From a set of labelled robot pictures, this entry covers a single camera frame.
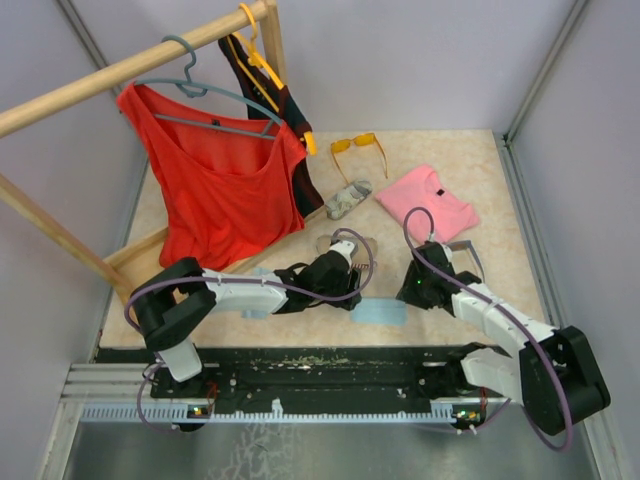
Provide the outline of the square blue cleaning cloth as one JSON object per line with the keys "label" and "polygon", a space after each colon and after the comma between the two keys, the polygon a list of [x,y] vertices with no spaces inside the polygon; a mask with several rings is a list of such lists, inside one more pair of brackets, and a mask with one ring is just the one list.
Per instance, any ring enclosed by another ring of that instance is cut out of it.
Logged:
{"label": "square blue cleaning cloth", "polygon": [[393,298],[366,297],[350,312],[354,323],[403,326],[408,320],[407,305]]}

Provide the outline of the grey-framed sunglasses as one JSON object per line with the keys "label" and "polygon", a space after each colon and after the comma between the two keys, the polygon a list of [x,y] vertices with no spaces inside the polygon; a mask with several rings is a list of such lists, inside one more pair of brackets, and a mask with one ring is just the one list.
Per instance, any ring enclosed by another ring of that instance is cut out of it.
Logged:
{"label": "grey-framed sunglasses", "polygon": [[468,252],[472,259],[474,260],[479,273],[480,273],[480,278],[482,281],[486,280],[486,275],[485,275],[485,269],[483,267],[482,261],[472,243],[471,240],[459,240],[459,241],[454,241],[454,242],[449,242],[447,244],[447,246],[452,250],[452,251],[466,251]]}

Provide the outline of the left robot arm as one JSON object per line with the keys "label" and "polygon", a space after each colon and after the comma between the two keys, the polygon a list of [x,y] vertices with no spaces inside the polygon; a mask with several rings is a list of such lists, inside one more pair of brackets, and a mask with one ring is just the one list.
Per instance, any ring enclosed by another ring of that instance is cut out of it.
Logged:
{"label": "left robot arm", "polygon": [[206,316],[298,313],[317,303],[351,309],[361,299],[356,251],[354,242],[341,240],[310,264],[263,275],[224,274],[186,257],[135,290],[125,316],[137,321],[146,348],[169,370],[174,387],[194,397],[206,389],[208,373],[190,335]]}

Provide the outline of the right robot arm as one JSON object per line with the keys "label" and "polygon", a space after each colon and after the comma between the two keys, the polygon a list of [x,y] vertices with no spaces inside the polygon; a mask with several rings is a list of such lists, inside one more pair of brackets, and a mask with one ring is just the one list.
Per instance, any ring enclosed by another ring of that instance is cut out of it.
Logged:
{"label": "right robot arm", "polygon": [[444,310],[493,342],[450,352],[426,381],[431,397],[485,388],[520,405],[531,423],[551,436],[610,406],[609,389],[580,329],[535,320],[494,295],[476,275],[455,272],[447,246],[427,242],[413,249],[397,298],[423,310]]}

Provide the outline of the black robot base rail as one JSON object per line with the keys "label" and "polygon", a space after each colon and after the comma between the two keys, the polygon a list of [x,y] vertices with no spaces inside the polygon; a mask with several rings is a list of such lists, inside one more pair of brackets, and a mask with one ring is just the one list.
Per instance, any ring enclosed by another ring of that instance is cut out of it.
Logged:
{"label": "black robot base rail", "polygon": [[204,348],[203,368],[172,378],[140,350],[102,349],[73,365],[62,397],[90,422],[193,432],[231,423],[414,423],[473,431],[506,406],[557,435],[606,408],[610,394],[583,340],[508,354],[447,347]]}

